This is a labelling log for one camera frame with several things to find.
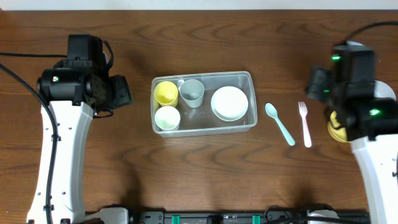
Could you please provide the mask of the yellow plastic bowl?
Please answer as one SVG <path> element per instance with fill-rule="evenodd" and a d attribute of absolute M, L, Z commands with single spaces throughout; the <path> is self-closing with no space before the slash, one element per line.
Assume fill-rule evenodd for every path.
<path fill-rule="evenodd" d="M 338 142 L 348 142 L 346 129 L 337 121 L 336 111 L 333 111 L 330 115 L 327 128 L 330 136 Z"/>

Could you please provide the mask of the yellow plastic cup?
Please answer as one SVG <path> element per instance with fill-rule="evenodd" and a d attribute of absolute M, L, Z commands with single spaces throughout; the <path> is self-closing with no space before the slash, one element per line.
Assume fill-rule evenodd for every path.
<path fill-rule="evenodd" d="M 153 91 L 153 108 L 157 111 L 160 107 L 176 107 L 178 104 L 178 88 L 170 81 L 160 82 Z"/>

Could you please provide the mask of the pale green plastic cup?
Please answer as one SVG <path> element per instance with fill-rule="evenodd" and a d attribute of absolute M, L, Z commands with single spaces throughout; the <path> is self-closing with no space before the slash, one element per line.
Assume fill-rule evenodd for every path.
<path fill-rule="evenodd" d="M 180 121 L 180 113 L 172 106 L 163 106 L 155 113 L 155 123 L 163 131 L 178 130 Z"/>

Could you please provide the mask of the grey plastic cup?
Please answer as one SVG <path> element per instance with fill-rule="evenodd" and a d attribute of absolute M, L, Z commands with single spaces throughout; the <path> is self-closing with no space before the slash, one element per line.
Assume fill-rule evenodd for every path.
<path fill-rule="evenodd" d="M 190 79 L 184 81 L 180 87 L 180 95 L 191 108 L 198 108 L 203 103 L 205 87 L 202 82 Z"/>

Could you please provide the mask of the grey plastic bowl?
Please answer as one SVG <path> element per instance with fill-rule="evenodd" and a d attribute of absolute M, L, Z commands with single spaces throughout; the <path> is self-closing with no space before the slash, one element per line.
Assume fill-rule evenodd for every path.
<path fill-rule="evenodd" d="M 374 87 L 374 97 L 376 98 L 391 98 L 396 101 L 396 94 L 394 90 L 386 83 L 376 80 Z"/>

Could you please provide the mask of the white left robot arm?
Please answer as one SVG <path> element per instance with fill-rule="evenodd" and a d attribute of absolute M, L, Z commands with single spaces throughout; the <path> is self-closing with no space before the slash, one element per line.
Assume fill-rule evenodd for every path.
<path fill-rule="evenodd" d="M 110 76 L 114 58 L 103 48 L 105 40 L 89 34 L 71 34 L 65 60 L 46 69 L 37 81 L 43 143 L 35 196 L 27 223 L 128 223 L 124 207 L 102 208 L 86 214 L 82 197 L 85 145 L 93 119 L 107 117 L 130 105 L 124 76 Z"/>

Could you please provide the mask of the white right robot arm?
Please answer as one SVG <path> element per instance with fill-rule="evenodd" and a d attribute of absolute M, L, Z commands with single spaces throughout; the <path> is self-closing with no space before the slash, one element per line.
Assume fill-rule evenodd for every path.
<path fill-rule="evenodd" d="M 363 177 L 371 223 L 397 223 L 397 100 L 376 96 L 375 53 L 357 42 L 333 47 L 331 68 L 313 68 L 305 94 L 336 114 Z"/>

